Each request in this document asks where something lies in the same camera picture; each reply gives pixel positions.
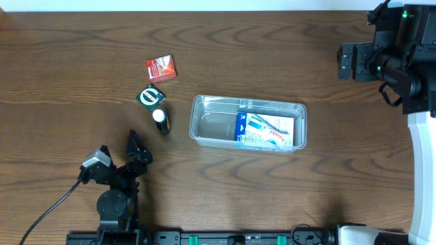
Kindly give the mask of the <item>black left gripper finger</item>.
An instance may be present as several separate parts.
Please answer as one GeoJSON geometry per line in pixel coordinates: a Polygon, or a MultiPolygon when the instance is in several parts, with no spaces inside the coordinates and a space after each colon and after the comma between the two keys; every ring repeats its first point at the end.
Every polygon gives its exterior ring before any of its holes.
{"type": "Polygon", "coordinates": [[[128,158],[133,159],[141,164],[148,165],[153,162],[153,155],[133,129],[128,135],[125,154],[128,158]]]}
{"type": "Polygon", "coordinates": [[[101,145],[99,150],[102,152],[100,156],[100,161],[108,167],[113,167],[114,163],[108,147],[106,145],[101,145]]]}

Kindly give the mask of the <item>dark bottle white cap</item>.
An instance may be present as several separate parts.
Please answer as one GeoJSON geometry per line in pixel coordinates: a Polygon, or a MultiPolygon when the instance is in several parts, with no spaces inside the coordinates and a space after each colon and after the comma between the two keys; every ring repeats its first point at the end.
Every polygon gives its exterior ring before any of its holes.
{"type": "Polygon", "coordinates": [[[167,114],[161,110],[156,109],[152,113],[153,120],[155,121],[157,129],[163,134],[167,135],[171,132],[170,121],[167,117],[167,114]]]}

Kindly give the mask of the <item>green Zam-Buk box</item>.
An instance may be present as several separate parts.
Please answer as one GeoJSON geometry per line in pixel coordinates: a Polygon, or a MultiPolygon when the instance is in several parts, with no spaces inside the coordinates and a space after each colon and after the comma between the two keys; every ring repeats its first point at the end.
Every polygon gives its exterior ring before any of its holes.
{"type": "Polygon", "coordinates": [[[148,111],[153,112],[166,100],[166,96],[155,85],[149,84],[136,99],[148,111]]]}

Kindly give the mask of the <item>red medicine box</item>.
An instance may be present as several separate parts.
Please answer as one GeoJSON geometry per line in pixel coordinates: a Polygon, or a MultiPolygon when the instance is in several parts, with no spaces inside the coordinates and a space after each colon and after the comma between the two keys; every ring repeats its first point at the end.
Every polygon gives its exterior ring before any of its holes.
{"type": "Polygon", "coordinates": [[[166,55],[145,61],[146,70],[151,84],[177,78],[172,55],[166,55]]]}

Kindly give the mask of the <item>clear plastic container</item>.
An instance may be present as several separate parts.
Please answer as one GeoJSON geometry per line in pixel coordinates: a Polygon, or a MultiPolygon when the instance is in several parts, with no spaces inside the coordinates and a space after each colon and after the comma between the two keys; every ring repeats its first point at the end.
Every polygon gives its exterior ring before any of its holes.
{"type": "Polygon", "coordinates": [[[189,135],[201,146],[292,153],[307,145],[303,104],[198,95],[189,135]]]}

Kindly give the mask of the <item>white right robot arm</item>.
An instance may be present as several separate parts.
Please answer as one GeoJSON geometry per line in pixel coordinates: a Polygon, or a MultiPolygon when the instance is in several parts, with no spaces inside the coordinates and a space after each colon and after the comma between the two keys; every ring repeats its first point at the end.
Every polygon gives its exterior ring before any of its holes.
{"type": "Polygon", "coordinates": [[[414,153],[414,210],[408,233],[365,225],[333,227],[325,244],[435,243],[435,6],[384,1],[367,12],[372,42],[343,44],[338,78],[379,80],[385,102],[402,106],[414,153]]]}

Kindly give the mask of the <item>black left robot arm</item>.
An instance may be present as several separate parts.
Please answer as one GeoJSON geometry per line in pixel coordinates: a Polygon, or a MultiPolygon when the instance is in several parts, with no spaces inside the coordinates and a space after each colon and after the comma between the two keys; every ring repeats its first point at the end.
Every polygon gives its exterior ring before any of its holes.
{"type": "Polygon", "coordinates": [[[126,156],[130,162],[105,176],[110,189],[97,201],[100,216],[97,245],[147,243],[146,231],[140,228],[139,182],[136,178],[147,172],[153,156],[134,130],[129,132],[126,156]]]}

